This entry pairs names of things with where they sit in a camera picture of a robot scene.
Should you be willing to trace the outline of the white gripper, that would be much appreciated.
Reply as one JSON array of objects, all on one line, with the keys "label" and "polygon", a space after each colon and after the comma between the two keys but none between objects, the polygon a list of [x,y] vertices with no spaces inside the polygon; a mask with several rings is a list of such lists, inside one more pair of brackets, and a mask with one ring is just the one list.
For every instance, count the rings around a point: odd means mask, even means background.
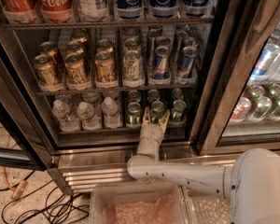
[{"label": "white gripper", "polygon": [[150,141],[161,144],[164,133],[166,132],[167,124],[170,118],[170,110],[167,110],[164,115],[159,119],[159,125],[152,124],[150,109],[147,106],[142,120],[142,129],[140,132],[140,144],[148,144]]}]

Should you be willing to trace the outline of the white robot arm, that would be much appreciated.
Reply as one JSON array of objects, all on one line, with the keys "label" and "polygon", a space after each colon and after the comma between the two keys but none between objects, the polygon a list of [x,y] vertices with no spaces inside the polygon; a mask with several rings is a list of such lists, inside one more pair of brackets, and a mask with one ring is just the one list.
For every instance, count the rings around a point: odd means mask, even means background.
[{"label": "white robot arm", "polygon": [[159,150],[169,121],[166,112],[157,123],[146,108],[136,154],[127,164],[140,182],[166,180],[231,202],[231,224],[280,224],[280,155],[252,148],[232,167],[191,165],[160,160]]}]

